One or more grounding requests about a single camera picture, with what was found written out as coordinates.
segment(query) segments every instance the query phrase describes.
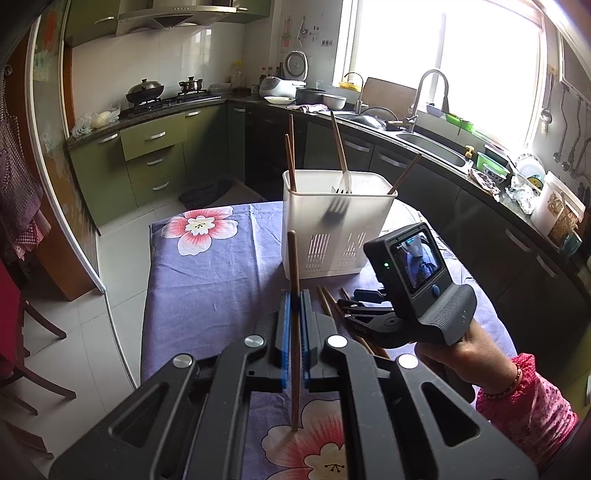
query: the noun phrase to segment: plate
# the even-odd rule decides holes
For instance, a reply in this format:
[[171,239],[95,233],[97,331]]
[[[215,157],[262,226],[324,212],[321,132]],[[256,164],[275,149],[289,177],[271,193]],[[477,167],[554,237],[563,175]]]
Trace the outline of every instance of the plate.
[[289,105],[295,99],[289,97],[265,97],[265,100],[273,105]]

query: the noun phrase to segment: silver bolt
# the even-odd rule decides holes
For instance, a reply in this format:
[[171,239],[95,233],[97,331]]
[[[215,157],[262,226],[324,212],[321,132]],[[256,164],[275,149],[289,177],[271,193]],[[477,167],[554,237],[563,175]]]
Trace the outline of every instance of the silver bolt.
[[326,342],[333,348],[343,348],[347,345],[347,339],[342,335],[331,335],[326,339]]
[[244,339],[244,344],[250,348],[257,348],[265,344],[265,339],[260,335],[249,335]]
[[412,370],[413,368],[418,367],[418,358],[410,353],[405,353],[398,357],[398,364],[402,368],[406,368],[407,370]]
[[187,368],[190,367],[192,363],[193,359],[186,353],[181,353],[180,355],[177,355],[173,358],[173,365],[176,368]]

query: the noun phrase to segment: white bucket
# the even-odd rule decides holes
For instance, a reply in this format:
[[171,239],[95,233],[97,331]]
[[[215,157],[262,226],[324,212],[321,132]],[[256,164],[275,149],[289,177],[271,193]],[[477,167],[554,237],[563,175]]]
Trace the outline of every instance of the white bucket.
[[[562,204],[562,195],[564,195],[564,202],[567,205]],[[585,213],[583,202],[549,171],[544,179],[542,194],[531,214],[531,223],[542,235],[550,239],[548,235],[566,206],[577,216],[579,222],[583,220],[583,214]]]
[[296,170],[297,193],[283,174],[281,258],[289,278],[287,232],[294,230],[300,278],[358,273],[367,263],[363,244],[379,236],[396,194],[381,175],[351,172],[351,191],[332,193],[340,170]]

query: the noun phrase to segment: purple tablecloth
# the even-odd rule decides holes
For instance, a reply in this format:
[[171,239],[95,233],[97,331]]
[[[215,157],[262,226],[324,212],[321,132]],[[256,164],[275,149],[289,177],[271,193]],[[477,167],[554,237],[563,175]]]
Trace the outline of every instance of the purple tablecloth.
[[[281,264],[282,204],[255,203],[193,211],[151,226],[152,265],[144,313],[141,379],[145,381],[177,353],[197,359],[219,354],[246,336],[260,315],[278,310],[288,288]],[[425,221],[395,200],[385,231]],[[434,235],[452,279],[472,285],[478,297],[475,318],[509,356],[515,348],[482,289]],[[371,266],[358,275],[303,280],[314,308],[322,308],[316,284],[338,298],[339,287],[377,288]],[[412,345],[390,350],[392,358]],[[342,422],[337,394],[302,390],[300,430],[289,433],[290,396],[254,394],[249,415],[243,478],[340,479],[345,472]]]

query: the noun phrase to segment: display screen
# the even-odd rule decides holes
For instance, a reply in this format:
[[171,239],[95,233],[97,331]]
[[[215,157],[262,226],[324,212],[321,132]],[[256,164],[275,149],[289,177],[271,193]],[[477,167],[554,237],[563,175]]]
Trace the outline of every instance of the display screen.
[[422,288],[441,268],[434,249],[423,232],[390,246],[390,253],[411,293]]

